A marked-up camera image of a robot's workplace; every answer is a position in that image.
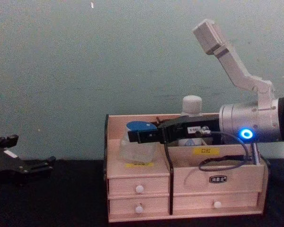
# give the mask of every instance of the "clear plastic container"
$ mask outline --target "clear plastic container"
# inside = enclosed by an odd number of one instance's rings
[[[154,158],[158,143],[130,142],[127,134],[128,131],[142,131],[151,129],[156,129],[156,126],[149,122],[135,121],[127,123],[124,136],[120,141],[120,158],[137,163],[151,162]]]

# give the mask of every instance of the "gray wall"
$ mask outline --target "gray wall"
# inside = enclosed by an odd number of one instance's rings
[[[101,159],[108,114],[204,112],[256,100],[192,35],[214,19],[253,75],[284,96],[284,0],[0,0],[0,134],[21,158]],[[261,145],[284,157],[284,143]]]

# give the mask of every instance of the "yellow label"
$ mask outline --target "yellow label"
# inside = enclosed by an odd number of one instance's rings
[[[194,148],[193,154],[194,155],[219,155],[220,148],[210,148],[210,147]]]
[[[131,167],[151,167],[153,166],[153,162],[149,163],[126,163],[125,167],[126,168],[131,168]]]

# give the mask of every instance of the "white bottle cap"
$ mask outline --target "white bottle cap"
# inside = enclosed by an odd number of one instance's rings
[[[199,96],[185,96],[181,115],[200,114],[202,111],[202,98]]]

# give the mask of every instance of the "blue led light ring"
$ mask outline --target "blue led light ring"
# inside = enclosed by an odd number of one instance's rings
[[[241,138],[248,140],[253,137],[253,132],[250,129],[242,129],[239,135]]]

